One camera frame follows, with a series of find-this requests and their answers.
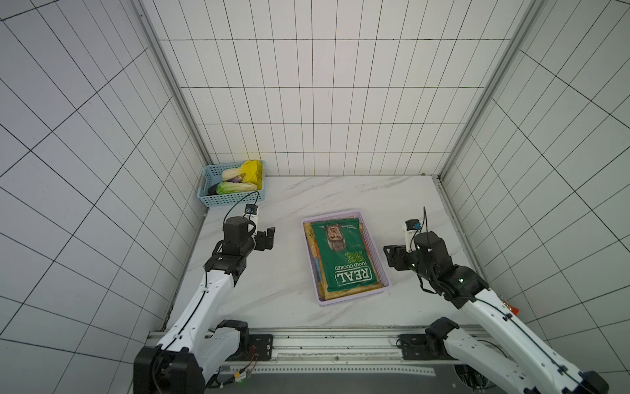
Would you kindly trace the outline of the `green REAL chips bag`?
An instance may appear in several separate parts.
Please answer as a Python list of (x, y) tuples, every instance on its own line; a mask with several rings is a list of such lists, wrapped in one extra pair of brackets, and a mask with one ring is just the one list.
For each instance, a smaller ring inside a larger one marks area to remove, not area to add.
[(364, 241), (359, 218), (310, 224), (327, 300), (367, 292), (382, 285)]

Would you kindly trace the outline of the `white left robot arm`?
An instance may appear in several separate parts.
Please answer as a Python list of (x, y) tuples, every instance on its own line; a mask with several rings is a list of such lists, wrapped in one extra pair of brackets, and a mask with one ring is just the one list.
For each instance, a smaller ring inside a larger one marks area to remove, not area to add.
[(223, 238), (203, 266), (202, 282), (184, 311), (155, 346), (143, 347), (133, 364), (135, 393), (203, 393), (230, 358), (250, 352), (246, 322), (211, 326), (221, 303), (235, 288), (253, 251), (274, 246), (274, 228), (258, 229), (258, 216), (225, 220)]

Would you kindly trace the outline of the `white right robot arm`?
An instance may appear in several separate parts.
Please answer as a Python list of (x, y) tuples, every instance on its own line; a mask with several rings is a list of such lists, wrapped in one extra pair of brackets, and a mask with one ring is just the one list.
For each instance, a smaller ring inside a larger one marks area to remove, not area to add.
[(384, 246), (387, 264), (411, 271), (428, 292), (442, 296), (477, 322), (499, 347), (494, 350), (443, 317), (418, 341), (400, 346), (431, 360), (456, 360), (507, 393), (607, 393), (610, 385), (595, 371), (582, 371), (548, 346), (469, 267), (454, 264), (443, 239), (433, 231), (410, 231), (403, 246)]

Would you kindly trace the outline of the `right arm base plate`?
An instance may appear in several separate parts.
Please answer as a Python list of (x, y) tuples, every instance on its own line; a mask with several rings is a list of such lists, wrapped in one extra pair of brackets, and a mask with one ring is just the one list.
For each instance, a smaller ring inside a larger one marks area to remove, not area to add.
[(426, 334), (400, 334), (396, 346), (405, 361), (434, 361), (443, 356), (436, 338)]

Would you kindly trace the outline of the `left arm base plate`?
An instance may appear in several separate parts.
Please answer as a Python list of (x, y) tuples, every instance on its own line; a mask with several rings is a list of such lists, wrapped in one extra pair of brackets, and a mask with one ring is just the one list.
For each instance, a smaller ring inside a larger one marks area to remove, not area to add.
[(242, 339), (239, 348), (229, 361), (270, 361), (274, 336), (271, 334), (249, 334)]

